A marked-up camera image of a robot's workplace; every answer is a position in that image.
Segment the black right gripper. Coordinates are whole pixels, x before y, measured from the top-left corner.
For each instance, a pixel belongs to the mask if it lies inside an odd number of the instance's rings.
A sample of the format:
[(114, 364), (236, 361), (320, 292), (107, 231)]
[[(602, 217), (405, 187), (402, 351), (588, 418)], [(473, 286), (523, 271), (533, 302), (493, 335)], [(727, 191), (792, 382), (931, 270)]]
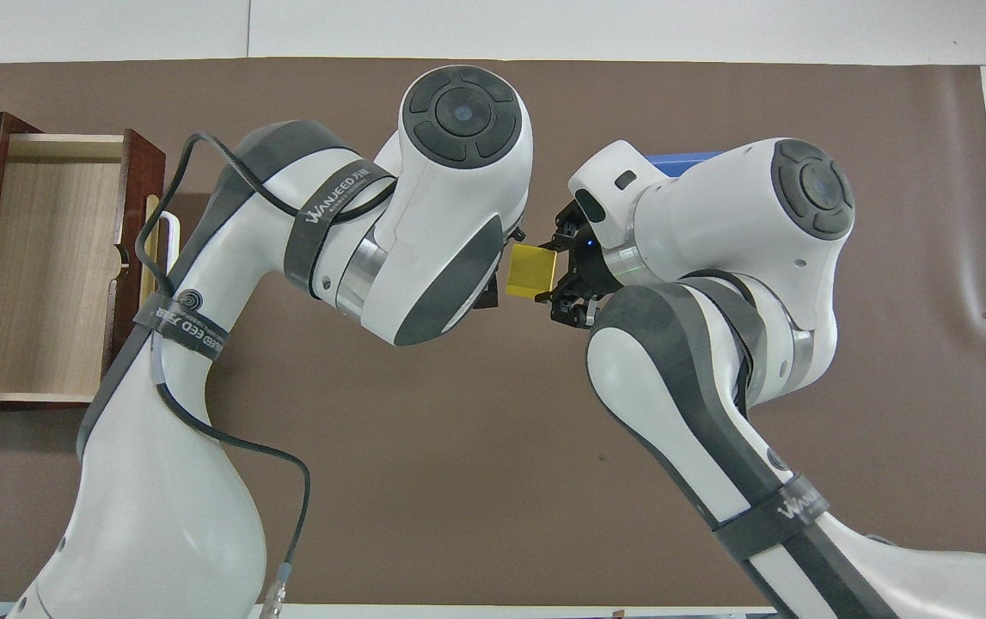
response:
[[(568, 271), (552, 291), (536, 294), (536, 302), (550, 304), (550, 317), (555, 322), (571, 328), (591, 328), (595, 324), (598, 301), (623, 287), (622, 282), (608, 269), (603, 248), (580, 208), (578, 201), (571, 201), (555, 217), (555, 231), (551, 236), (551, 249), (568, 250)], [(525, 232), (516, 222), (510, 230), (512, 242), (523, 242)], [(474, 310), (498, 306), (497, 274), (489, 275), (474, 301)]]

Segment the yellow block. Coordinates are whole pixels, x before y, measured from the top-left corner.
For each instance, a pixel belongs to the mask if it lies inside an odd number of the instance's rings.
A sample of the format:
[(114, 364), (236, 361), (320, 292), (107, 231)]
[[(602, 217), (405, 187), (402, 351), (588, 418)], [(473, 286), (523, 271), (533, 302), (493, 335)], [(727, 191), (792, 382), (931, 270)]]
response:
[(505, 292), (513, 297), (535, 298), (554, 289), (558, 252), (532, 244), (511, 247)]

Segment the wooden drawer with white handle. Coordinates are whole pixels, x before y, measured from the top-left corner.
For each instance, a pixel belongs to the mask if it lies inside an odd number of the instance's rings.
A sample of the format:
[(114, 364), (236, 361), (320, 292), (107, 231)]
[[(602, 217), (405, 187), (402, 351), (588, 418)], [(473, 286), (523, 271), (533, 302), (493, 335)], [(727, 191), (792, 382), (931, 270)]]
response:
[(165, 153), (119, 136), (14, 133), (0, 196), (0, 411), (84, 407), (145, 294), (132, 251)]

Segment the blue plastic tray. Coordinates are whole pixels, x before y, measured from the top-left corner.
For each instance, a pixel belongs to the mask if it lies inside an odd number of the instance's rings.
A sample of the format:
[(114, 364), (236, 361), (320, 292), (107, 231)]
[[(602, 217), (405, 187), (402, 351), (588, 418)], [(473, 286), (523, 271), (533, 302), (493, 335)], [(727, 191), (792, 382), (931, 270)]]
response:
[(677, 179), (694, 165), (720, 156), (720, 151), (688, 152), (672, 154), (650, 154), (646, 160), (666, 176)]

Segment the brown paper mat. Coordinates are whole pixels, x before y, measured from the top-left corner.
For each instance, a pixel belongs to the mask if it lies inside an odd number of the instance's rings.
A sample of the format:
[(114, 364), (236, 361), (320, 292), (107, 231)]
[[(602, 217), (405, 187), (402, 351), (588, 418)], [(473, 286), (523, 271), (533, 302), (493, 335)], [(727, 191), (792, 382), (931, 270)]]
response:
[[(429, 59), (0, 64), (0, 111), (53, 133), (234, 145), (315, 119), (364, 156)], [(645, 154), (817, 144), (850, 180), (833, 365), (753, 426), (839, 520), (986, 554), (986, 113), (965, 66), (515, 60), (545, 242), (568, 176)], [(668, 474), (591, 391), (583, 330), (503, 297), (393, 348), (270, 274), (207, 383), (215, 426), (304, 459), (313, 493), (285, 614), (304, 604), (759, 606)]]

